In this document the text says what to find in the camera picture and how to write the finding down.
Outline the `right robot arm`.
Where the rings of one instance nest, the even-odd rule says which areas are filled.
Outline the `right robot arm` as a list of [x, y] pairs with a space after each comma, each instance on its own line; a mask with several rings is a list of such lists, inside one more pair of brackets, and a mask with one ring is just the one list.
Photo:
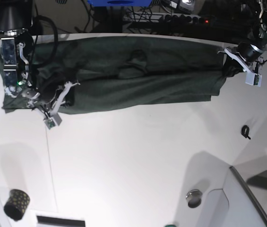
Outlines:
[[[35, 63], [37, 38], [33, 26], [42, 21], [53, 30], [53, 48], [47, 59]], [[38, 79], [40, 68], [53, 63], [58, 50], [58, 29], [48, 17], [41, 16], [32, 0], [0, 0], [0, 73], [6, 101], [4, 110], [39, 110], [49, 119], [61, 106], [73, 106], [74, 86], [79, 82], [53, 73], [44, 82]]]

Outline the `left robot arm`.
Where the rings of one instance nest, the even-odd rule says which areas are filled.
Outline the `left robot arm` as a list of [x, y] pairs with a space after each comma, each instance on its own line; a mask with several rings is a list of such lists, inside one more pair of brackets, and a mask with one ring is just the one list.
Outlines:
[[248, 13], [235, 18], [248, 37], [221, 48], [195, 38], [113, 34], [62, 41], [52, 63], [42, 70], [40, 87], [46, 111], [87, 114], [157, 105], [207, 102], [229, 77], [245, 71], [251, 85], [261, 76], [267, 47], [267, 0], [247, 1]]

